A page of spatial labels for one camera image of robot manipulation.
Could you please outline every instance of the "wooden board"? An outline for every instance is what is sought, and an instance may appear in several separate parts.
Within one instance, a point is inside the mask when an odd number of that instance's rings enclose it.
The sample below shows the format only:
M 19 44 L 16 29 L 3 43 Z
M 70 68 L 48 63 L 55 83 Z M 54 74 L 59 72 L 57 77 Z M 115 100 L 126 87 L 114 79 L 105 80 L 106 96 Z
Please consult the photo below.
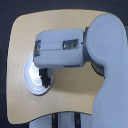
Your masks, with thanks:
M 83 68 L 55 69 L 52 87 L 42 96 L 35 96 L 27 90 L 23 68 L 26 58 L 34 49 L 36 34 L 50 29 L 85 29 L 102 13 L 57 10 L 16 19 L 12 27 L 7 63 L 7 115 L 10 123 L 25 123 L 61 111 L 91 113 L 94 97 L 103 78 L 95 73 L 90 63 L 86 63 Z

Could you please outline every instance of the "wooden table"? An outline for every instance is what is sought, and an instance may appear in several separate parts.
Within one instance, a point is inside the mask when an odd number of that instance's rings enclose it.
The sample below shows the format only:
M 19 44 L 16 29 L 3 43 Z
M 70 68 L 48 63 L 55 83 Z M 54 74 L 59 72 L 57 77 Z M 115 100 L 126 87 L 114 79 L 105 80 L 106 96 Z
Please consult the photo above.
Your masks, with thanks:
M 31 94 L 24 83 L 23 68 L 33 51 L 35 36 L 50 29 L 83 28 L 104 12 L 57 10 L 20 16 L 13 24 L 7 63 L 7 115 L 12 124 L 61 111 L 91 113 L 94 97 L 103 83 L 90 63 L 83 68 L 55 69 L 54 81 L 45 95 Z

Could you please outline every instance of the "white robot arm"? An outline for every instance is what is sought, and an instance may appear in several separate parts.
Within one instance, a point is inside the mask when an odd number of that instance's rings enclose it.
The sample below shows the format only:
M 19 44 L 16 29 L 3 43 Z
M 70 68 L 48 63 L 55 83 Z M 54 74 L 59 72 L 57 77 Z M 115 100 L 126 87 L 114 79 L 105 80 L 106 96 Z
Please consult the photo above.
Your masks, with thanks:
M 92 127 L 128 128 L 128 46 L 125 28 L 116 16 L 97 17 L 87 34 L 82 29 L 38 34 L 33 60 L 40 69 L 81 67 L 91 61 L 105 77 L 94 100 Z

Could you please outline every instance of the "white object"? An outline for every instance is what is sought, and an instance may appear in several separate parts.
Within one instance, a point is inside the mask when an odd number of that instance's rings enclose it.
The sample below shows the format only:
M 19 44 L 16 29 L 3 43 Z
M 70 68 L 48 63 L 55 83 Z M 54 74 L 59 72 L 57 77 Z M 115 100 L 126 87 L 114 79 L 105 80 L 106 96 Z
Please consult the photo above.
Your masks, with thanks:
M 48 75 L 51 78 L 51 83 L 53 81 L 53 69 L 48 69 Z M 24 81 L 26 84 L 27 89 L 35 94 L 41 95 L 48 91 L 48 88 L 45 88 L 42 85 L 40 76 L 39 76 L 39 69 L 33 63 L 33 53 L 31 53 L 24 65 Z
M 125 28 L 116 16 L 109 13 L 100 15 L 90 25 L 86 42 L 89 55 L 104 67 L 105 75 L 93 103 L 92 128 L 128 128 L 128 46 Z
M 40 69 L 83 66 L 83 34 L 82 29 L 39 33 L 35 40 L 34 64 Z

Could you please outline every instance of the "light wood surface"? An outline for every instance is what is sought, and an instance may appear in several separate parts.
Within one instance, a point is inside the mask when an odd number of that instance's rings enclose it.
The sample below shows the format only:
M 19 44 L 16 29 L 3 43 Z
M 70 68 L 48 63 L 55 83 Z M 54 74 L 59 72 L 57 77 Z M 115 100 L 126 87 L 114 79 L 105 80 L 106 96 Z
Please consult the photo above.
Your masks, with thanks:
M 83 68 L 55 69 L 52 87 L 42 96 L 35 96 L 27 90 L 23 68 L 26 58 L 34 49 L 36 34 L 50 29 L 85 29 L 102 13 L 58 10 L 16 19 L 11 31 L 7 62 L 7 116 L 10 123 L 25 123 L 60 111 L 91 113 L 94 97 L 104 80 L 95 73 L 90 63 Z

